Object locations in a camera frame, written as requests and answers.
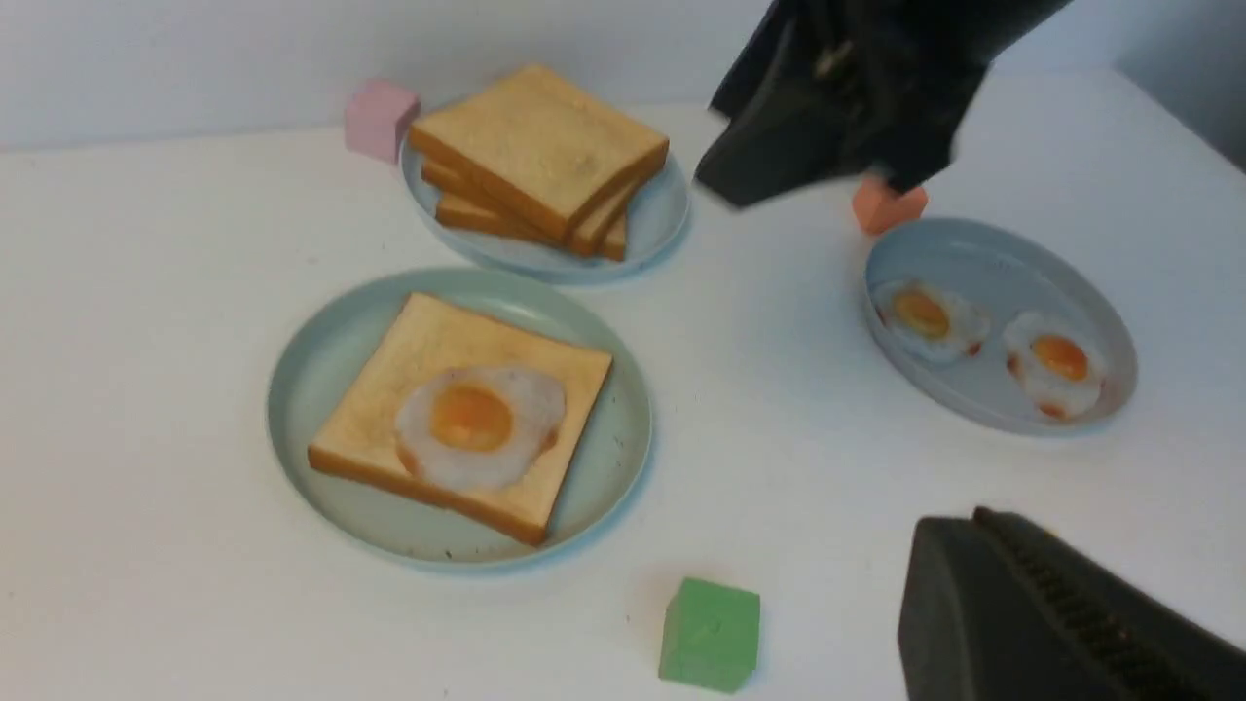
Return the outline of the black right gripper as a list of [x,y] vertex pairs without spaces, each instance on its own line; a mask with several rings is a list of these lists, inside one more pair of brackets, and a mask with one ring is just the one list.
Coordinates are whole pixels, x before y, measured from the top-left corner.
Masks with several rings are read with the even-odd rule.
[[952,164],[994,59],[1060,1],[774,1],[711,98],[695,178],[735,208],[871,173],[896,194]]

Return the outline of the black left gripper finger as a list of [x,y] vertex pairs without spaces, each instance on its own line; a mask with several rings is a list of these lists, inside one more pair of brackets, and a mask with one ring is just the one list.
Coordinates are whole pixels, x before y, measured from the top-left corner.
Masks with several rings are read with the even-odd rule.
[[911,700],[1241,700],[1241,647],[1024,515],[923,515],[898,621]]

